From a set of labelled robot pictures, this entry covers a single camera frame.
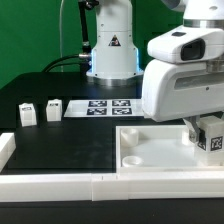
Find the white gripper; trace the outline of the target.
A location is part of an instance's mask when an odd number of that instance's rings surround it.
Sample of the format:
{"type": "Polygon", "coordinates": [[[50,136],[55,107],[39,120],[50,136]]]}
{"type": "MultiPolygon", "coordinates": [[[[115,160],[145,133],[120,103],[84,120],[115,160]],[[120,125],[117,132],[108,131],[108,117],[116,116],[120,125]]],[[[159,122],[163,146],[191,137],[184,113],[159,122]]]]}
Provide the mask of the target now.
{"type": "Polygon", "coordinates": [[[224,72],[208,73],[204,62],[152,60],[143,76],[142,109],[157,122],[184,118],[189,140],[198,143],[204,131],[197,115],[224,111],[224,72]]]}

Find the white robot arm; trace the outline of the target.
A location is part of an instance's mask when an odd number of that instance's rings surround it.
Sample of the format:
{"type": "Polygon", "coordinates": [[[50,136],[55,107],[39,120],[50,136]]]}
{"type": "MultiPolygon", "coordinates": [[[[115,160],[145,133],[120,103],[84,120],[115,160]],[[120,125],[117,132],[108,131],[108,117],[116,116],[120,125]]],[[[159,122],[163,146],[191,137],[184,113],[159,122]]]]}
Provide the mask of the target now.
{"type": "Polygon", "coordinates": [[[130,0],[98,0],[87,77],[123,85],[141,76],[144,115],[157,122],[183,119],[196,142],[199,117],[224,110],[224,0],[161,1],[183,14],[183,24],[148,42],[153,60],[140,69],[130,0]]]}

